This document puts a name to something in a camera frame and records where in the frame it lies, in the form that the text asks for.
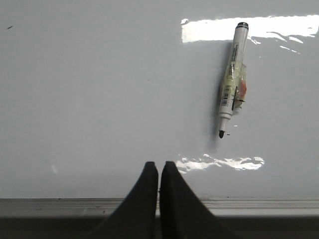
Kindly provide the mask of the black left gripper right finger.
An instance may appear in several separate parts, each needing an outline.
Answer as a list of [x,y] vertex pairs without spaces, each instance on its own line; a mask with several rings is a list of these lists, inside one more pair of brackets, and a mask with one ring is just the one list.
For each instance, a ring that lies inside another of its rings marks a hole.
[[164,239],[238,239],[198,199],[172,161],[163,168],[159,209]]

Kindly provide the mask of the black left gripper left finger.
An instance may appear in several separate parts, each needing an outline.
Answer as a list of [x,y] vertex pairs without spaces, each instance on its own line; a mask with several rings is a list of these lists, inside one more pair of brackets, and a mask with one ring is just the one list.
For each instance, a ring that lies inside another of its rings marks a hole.
[[124,201],[87,239],[152,239],[157,208],[158,171],[154,162],[144,168]]

